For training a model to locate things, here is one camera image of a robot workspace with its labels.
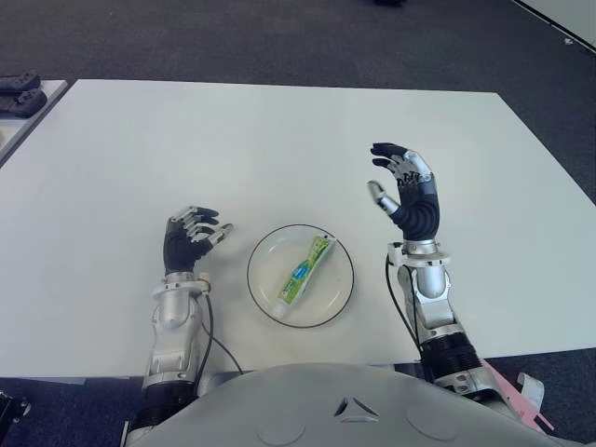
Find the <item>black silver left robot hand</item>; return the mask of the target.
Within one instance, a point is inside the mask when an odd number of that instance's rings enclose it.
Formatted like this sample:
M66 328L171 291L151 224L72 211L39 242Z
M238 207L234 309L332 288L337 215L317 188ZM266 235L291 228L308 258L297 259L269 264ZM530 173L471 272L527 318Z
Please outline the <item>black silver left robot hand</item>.
M234 226L216 210L189 206L169 217L163 242L165 274L193 272L195 264L225 240Z

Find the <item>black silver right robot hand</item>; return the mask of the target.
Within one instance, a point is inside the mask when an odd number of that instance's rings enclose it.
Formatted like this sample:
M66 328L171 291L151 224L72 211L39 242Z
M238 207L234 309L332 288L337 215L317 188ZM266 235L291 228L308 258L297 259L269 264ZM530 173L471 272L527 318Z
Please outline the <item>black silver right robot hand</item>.
M367 187L374 203L402 231L408 241L433 239L440 226L440 204L434 173L415 151L391 142L372 145L372 163L396 180L400 200L389 196L377 181Z

